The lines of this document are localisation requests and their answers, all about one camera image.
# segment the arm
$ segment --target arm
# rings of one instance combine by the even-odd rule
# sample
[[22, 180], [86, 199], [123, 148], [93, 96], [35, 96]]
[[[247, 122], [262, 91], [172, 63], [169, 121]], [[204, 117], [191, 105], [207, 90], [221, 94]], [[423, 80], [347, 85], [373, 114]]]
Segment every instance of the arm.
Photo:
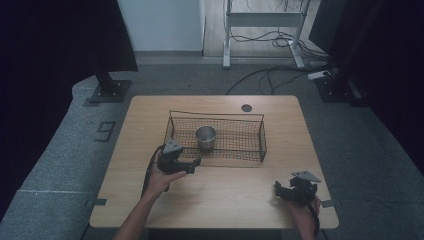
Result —
[[[287, 209], [289, 210], [290, 216], [293, 220], [293, 224], [300, 234], [302, 240], [313, 240], [315, 239], [315, 222], [312, 217], [312, 213], [308, 207], [299, 207], [295, 203], [284, 200]], [[317, 215], [319, 214], [319, 208], [321, 206], [321, 200], [315, 196], [315, 199], [311, 202], [312, 207], [315, 209]]]
[[[158, 160], [161, 153], [161, 151], [158, 151], [155, 162]], [[155, 201], [160, 197], [162, 192], [168, 188], [172, 181], [182, 178], [185, 175], [186, 173], [184, 171], [172, 175], [166, 175], [157, 168], [156, 163], [153, 164], [146, 192], [143, 194], [137, 205], [135, 205], [127, 219], [125, 219], [113, 239], [139, 239]]]

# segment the metal mesh basket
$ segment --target metal mesh basket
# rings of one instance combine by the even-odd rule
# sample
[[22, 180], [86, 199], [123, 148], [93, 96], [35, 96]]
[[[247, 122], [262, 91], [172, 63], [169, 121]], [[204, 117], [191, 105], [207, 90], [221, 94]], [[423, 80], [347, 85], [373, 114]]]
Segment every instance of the metal mesh basket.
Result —
[[[263, 162], [266, 154], [263, 114], [204, 114], [169, 111], [164, 141], [172, 138], [184, 146], [183, 158], [233, 158]], [[216, 131], [215, 148], [199, 150], [196, 130], [211, 126]]]

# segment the cup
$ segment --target cup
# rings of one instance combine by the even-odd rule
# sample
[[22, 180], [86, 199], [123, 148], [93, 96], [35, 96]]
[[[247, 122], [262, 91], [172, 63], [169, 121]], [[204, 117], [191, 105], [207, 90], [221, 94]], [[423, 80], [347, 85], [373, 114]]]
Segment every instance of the cup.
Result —
[[216, 131], [211, 126], [201, 126], [196, 131], [196, 140], [200, 151], [210, 153], [215, 148]]

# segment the gray carpet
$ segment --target gray carpet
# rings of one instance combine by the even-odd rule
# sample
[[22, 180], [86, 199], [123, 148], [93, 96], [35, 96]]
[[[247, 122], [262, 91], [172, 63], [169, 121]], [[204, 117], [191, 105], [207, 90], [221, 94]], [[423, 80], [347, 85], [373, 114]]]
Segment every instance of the gray carpet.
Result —
[[[144, 64], [140, 73], [111, 74], [116, 80], [132, 80], [132, 85], [123, 103], [97, 107], [83, 106], [97, 86], [96, 79], [76, 84], [68, 114], [1, 222], [0, 238], [110, 239], [116, 229], [86, 226], [131, 98], [224, 95], [247, 74], [273, 66], [232, 64], [224, 70], [220, 64]], [[272, 83], [276, 86], [298, 74], [272, 73]], [[261, 76], [246, 79], [230, 94], [260, 95]], [[269, 94], [267, 81], [261, 83], [262, 91]], [[371, 109], [323, 103], [306, 76], [282, 85], [275, 94], [299, 98], [340, 221], [337, 229], [325, 231], [328, 239], [424, 240], [424, 178]], [[105, 133], [97, 131], [102, 122], [116, 123], [106, 142], [96, 141], [105, 139]], [[296, 239], [293, 230], [284, 230], [281, 236], [266, 231], [246, 234], [257, 239]], [[246, 234], [187, 230], [156, 232], [151, 238], [247, 239]], [[319, 239], [325, 239], [322, 233]]]

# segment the white rack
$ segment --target white rack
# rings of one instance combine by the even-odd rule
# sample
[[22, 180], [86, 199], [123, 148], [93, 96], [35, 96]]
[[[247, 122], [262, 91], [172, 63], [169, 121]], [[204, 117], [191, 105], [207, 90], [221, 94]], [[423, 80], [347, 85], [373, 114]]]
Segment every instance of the white rack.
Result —
[[224, 68], [230, 68], [230, 29], [231, 27], [297, 27], [292, 41], [289, 41], [290, 50], [298, 68], [305, 64], [298, 48], [300, 33], [305, 23], [306, 15], [311, 0], [306, 0], [301, 12], [284, 13], [243, 13], [231, 12], [232, 0], [227, 0], [225, 13], [225, 41], [224, 41]]

